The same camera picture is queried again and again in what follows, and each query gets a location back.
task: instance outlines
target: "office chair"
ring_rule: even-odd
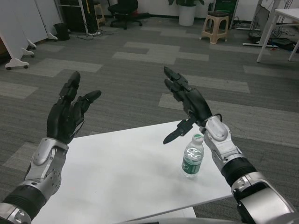
[[[139,26],[142,26],[142,23],[140,21],[132,18],[132,13],[136,11],[137,8],[138,0],[118,0],[118,4],[108,7],[108,10],[116,18],[116,20],[111,22],[110,26],[113,27],[114,23],[120,21],[125,22],[124,29],[127,29],[128,21],[138,22]]]

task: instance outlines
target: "desk leg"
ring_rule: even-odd
[[[27,42],[28,42],[29,46],[31,47],[31,49],[33,49],[33,50],[36,49],[36,45],[33,42],[31,42],[31,40],[27,39]]]
[[[289,62],[291,61],[291,59],[292,59],[292,57],[294,56],[294,54],[297,52],[298,48],[299,48],[299,41],[297,42],[297,44],[296,44],[296,46],[295,46],[293,52],[291,53],[291,56],[290,56],[290,58],[289,58]]]
[[[263,30],[263,33],[262,33],[262,36],[261,36],[261,39],[260,39],[260,42],[259,42],[259,44],[260,44],[261,46],[262,46],[263,43],[265,42],[265,39],[266,39],[266,36],[267,36],[267,33],[266,33],[266,32],[267,32],[268,29],[270,29],[271,22],[272,22],[272,20],[273,20],[274,17],[275,17],[275,9],[278,8],[279,4],[280,4],[280,0],[274,0],[273,7],[272,7],[272,10],[271,10],[271,13],[270,13],[270,15],[269,15],[268,21],[267,21],[267,23],[266,23],[266,26],[265,26],[265,28],[264,28],[264,30]]]
[[[267,36],[266,36],[266,39],[265,39],[265,41],[263,42],[263,46],[262,46],[261,52],[260,52],[260,54],[259,54],[259,56],[258,56],[256,62],[260,62],[260,61],[261,61],[262,56],[263,56],[263,51],[265,50],[265,48],[266,48],[266,46],[267,46],[268,40],[270,39],[270,36],[271,36],[271,34],[272,34],[272,31],[273,31],[273,29],[274,29],[275,26],[276,26],[276,23],[277,23],[278,18],[279,18],[279,15],[276,15],[276,16],[274,17],[274,19],[273,19],[273,21],[272,21],[272,24],[271,24],[271,26],[270,26],[270,29],[269,29],[269,31],[268,31],[268,34],[267,34]]]

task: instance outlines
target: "white desk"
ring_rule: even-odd
[[[60,15],[54,0],[35,0],[39,14],[47,31],[49,39],[58,40],[54,25],[61,23]]]
[[[15,15],[30,45],[48,38],[41,15],[34,0],[11,0]]]
[[[262,56],[263,56],[263,51],[264,49],[266,48],[266,44],[272,34],[272,31],[273,29],[275,29],[276,27],[276,23],[278,21],[278,18],[279,16],[284,16],[284,17],[287,17],[287,18],[290,18],[292,20],[295,20],[295,21],[299,21],[299,8],[292,8],[292,9],[276,9],[275,10],[275,17],[273,18],[272,20],[272,24],[271,26],[269,27],[269,30],[265,30],[265,33],[267,32],[267,36],[266,36],[266,41],[263,43],[263,47],[261,49],[261,52],[257,58],[257,62],[260,62],[261,59],[262,59]],[[291,61],[292,57],[294,56],[294,54],[296,53],[296,51],[298,50],[298,47],[299,47],[299,41],[297,42],[290,58],[289,58],[289,61]]]
[[[230,197],[206,145],[197,178],[181,173],[184,149],[199,128],[194,125],[185,137],[163,145],[177,124],[74,139],[62,185],[33,224],[110,224]]]
[[[17,66],[28,68],[29,63],[21,61],[21,58],[23,55],[34,56],[34,53],[26,50],[29,43],[15,15],[13,2],[1,0],[0,5],[0,37],[11,56],[5,68],[7,70]]]

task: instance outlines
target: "bottle cap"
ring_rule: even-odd
[[[194,145],[201,145],[203,141],[204,141],[204,136],[202,134],[195,134],[192,137],[192,143]]]

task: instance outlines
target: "water bottle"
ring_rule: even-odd
[[[203,141],[204,137],[202,134],[195,134],[185,149],[182,169],[186,177],[193,178],[199,172],[204,157]]]

